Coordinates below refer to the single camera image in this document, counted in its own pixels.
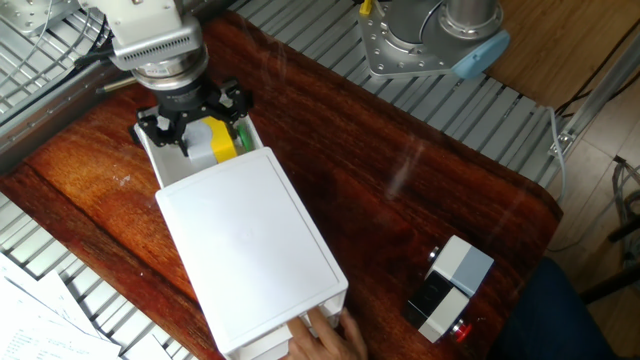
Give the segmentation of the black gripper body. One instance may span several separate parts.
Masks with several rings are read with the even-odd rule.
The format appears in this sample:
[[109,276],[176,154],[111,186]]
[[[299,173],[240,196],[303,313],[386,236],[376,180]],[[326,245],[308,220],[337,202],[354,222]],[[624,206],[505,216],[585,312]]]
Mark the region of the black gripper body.
[[181,113],[199,109],[210,100],[221,96],[219,87],[212,81],[194,81],[174,90],[158,90],[158,113],[169,121],[175,121]]

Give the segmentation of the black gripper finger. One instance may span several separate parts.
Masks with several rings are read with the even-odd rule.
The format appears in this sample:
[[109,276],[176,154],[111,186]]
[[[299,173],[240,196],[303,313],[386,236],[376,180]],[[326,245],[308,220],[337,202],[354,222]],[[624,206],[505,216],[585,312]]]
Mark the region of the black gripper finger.
[[170,110],[164,106],[136,110],[137,125],[156,146],[177,145],[184,156],[188,155],[183,139],[188,122],[188,112]]
[[220,85],[220,91],[220,120],[226,123],[231,139],[235,140],[238,137],[236,123],[248,115],[252,107],[252,94],[246,93],[235,77],[226,79]]

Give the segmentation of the person's bare hand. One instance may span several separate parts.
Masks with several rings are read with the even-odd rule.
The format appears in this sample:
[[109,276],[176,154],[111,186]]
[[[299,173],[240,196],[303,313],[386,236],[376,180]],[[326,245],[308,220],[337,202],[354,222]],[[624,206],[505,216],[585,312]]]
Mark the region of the person's bare hand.
[[368,349],[359,326],[347,309],[340,315],[341,336],[318,308],[308,312],[314,336],[301,318],[287,323],[292,335],[285,360],[367,360]]

